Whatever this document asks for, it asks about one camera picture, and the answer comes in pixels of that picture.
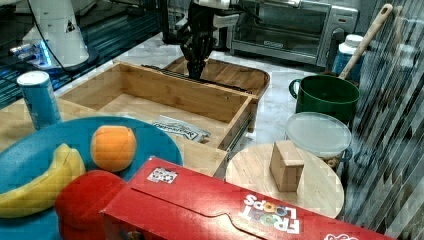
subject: red object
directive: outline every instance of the red object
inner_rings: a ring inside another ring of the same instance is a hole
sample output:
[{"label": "red object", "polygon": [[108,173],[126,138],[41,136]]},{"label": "red object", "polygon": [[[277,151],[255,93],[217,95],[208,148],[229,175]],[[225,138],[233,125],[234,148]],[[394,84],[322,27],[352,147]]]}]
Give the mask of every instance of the red object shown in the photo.
[{"label": "red object", "polygon": [[87,172],[66,186],[55,201],[64,240],[104,240],[100,211],[125,186],[120,177],[101,170]]},{"label": "red object", "polygon": [[391,239],[158,158],[102,212],[108,240],[131,239],[130,231],[145,239]]}]

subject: pot handle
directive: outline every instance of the pot handle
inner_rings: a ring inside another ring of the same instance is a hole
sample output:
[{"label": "pot handle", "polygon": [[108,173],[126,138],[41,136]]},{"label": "pot handle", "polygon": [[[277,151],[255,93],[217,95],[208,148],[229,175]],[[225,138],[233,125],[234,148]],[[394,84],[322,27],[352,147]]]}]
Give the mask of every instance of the pot handle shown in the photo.
[{"label": "pot handle", "polygon": [[344,150],[343,156],[342,158],[340,158],[340,162],[347,162],[349,161],[353,156],[353,150],[352,147],[349,146],[348,148],[346,148],[346,150]]},{"label": "pot handle", "polygon": [[295,80],[293,80],[293,81],[290,83],[290,85],[289,85],[289,91],[290,91],[290,94],[291,94],[294,98],[296,98],[296,99],[297,99],[297,93],[294,91],[294,84],[295,84],[295,83],[299,83],[299,84],[300,84],[300,81],[302,81],[302,79],[295,79]]}]

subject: banana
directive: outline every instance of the banana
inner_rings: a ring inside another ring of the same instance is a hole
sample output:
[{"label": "banana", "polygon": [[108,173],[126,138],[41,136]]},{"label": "banana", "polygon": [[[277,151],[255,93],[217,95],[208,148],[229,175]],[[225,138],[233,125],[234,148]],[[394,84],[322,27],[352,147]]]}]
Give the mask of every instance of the banana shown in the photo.
[{"label": "banana", "polygon": [[46,172],[19,188],[0,194],[0,218],[25,217],[52,207],[62,189],[84,173],[84,162],[78,150],[60,145]]}]

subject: red box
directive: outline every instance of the red box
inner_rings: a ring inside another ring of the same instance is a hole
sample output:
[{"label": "red box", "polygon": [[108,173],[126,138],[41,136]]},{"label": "red box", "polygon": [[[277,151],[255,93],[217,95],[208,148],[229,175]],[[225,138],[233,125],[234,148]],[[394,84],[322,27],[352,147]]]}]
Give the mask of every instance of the red box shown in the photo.
[{"label": "red box", "polygon": [[158,158],[144,164],[102,215],[108,240],[391,239]]}]

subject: blue cup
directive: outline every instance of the blue cup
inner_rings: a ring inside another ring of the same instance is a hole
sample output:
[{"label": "blue cup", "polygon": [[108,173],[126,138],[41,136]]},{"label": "blue cup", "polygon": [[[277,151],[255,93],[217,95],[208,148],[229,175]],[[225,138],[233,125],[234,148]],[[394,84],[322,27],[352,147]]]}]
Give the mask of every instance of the blue cup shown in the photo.
[{"label": "blue cup", "polygon": [[17,83],[36,130],[62,121],[48,73],[27,72],[18,77]]}]

